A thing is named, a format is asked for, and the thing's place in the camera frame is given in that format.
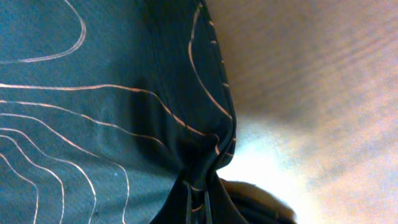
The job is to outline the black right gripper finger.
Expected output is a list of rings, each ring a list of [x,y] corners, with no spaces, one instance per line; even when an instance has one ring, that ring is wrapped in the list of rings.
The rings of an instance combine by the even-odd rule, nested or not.
[[[296,224],[295,212],[275,196],[247,182],[221,179],[230,199],[248,223]]]

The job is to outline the black patterned cycling jersey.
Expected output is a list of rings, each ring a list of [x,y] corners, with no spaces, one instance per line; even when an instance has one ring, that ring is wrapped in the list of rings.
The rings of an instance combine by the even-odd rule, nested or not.
[[[2,223],[244,223],[204,1],[1,2]]]

